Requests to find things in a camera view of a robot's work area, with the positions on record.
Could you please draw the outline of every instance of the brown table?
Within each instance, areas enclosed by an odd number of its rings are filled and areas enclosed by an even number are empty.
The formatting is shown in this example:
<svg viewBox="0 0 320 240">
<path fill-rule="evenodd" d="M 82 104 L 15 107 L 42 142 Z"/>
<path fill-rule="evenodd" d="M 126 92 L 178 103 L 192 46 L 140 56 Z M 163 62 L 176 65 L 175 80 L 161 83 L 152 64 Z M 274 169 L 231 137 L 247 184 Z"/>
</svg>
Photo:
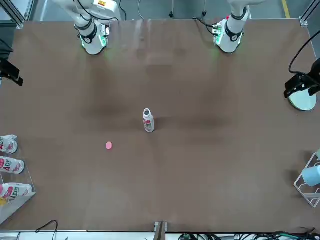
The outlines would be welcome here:
<svg viewBox="0 0 320 240">
<path fill-rule="evenodd" d="M 192 20 L 112 24 L 88 55 L 72 22 L 28 22 L 0 89 L 0 133 L 16 134 L 37 194 L 2 229 L 298 232 L 320 227 L 293 183 L 320 147 L 319 104 L 284 99 L 309 38 L 294 20 L 249 20 L 224 54 Z M 311 45 L 294 69 L 309 71 Z M 150 108 L 156 131 L 144 131 Z M 105 144 L 113 142 L 107 151 Z"/>
</svg>

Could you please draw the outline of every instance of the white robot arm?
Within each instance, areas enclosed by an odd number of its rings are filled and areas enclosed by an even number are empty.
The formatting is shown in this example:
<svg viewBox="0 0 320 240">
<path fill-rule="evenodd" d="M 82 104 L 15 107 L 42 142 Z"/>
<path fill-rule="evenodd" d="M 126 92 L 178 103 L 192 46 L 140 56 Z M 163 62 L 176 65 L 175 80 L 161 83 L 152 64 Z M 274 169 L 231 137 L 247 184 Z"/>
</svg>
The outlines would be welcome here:
<svg viewBox="0 0 320 240">
<path fill-rule="evenodd" d="M 118 5 L 112 0 L 53 0 L 74 20 L 74 27 L 86 52 L 99 54 L 108 43 L 110 20 L 121 20 Z"/>
<path fill-rule="evenodd" d="M 213 30 L 214 43 L 225 53 L 233 53 L 240 44 L 243 30 L 248 19 L 247 6 L 258 5 L 266 0 L 227 0 L 231 13 L 227 19 L 217 23 Z"/>
</svg>

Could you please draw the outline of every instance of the light blue cup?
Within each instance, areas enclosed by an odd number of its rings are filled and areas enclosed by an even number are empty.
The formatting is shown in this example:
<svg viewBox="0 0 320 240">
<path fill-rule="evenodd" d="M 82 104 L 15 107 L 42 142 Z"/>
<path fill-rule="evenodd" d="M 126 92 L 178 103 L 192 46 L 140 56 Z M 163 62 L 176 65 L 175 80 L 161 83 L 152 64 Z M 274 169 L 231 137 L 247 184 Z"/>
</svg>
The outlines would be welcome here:
<svg viewBox="0 0 320 240">
<path fill-rule="evenodd" d="M 304 182 L 310 187 L 320 184 L 320 166 L 303 169 L 302 177 Z"/>
</svg>

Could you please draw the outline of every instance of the pink bottle cap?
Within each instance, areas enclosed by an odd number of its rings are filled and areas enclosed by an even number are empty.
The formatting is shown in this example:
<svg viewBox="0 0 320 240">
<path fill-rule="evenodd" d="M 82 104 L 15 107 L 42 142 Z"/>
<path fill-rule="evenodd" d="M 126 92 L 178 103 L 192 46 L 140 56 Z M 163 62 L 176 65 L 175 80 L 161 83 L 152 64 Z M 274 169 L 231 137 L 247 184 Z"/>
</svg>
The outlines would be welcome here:
<svg viewBox="0 0 320 240">
<path fill-rule="evenodd" d="M 108 150 L 112 149 L 112 142 L 108 141 L 105 145 L 105 148 Z"/>
</svg>

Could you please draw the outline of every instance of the white plastic bottle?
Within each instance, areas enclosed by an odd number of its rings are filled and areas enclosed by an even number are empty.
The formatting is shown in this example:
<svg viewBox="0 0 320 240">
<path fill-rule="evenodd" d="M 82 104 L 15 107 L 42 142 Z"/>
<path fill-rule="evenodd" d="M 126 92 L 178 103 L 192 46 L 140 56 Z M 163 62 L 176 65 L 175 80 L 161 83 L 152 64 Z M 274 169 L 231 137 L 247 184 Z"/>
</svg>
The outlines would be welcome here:
<svg viewBox="0 0 320 240">
<path fill-rule="evenodd" d="M 0 172 L 20 174 L 25 169 L 25 163 L 22 160 L 11 157 L 0 156 Z"/>
<path fill-rule="evenodd" d="M 143 110 L 143 124 L 144 124 L 144 129 L 148 133 L 152 133 L 155 130 L 154 116 L 152 116 L 149 108 L 146 108 L 145 110 Z"/>
<path fill-rule="evenodd" d="M 30 184 L 23 183 L 5 183 L 0 185 L 0 197 L 7 199 L 21 197 L 32 192 L 32 186 Z"/>
<path fill-rule="evenodd" d="M 0 136 L 0 152 L 14 154 L 18 149 L 16 139 L 15 135 Z"/>
</svg>

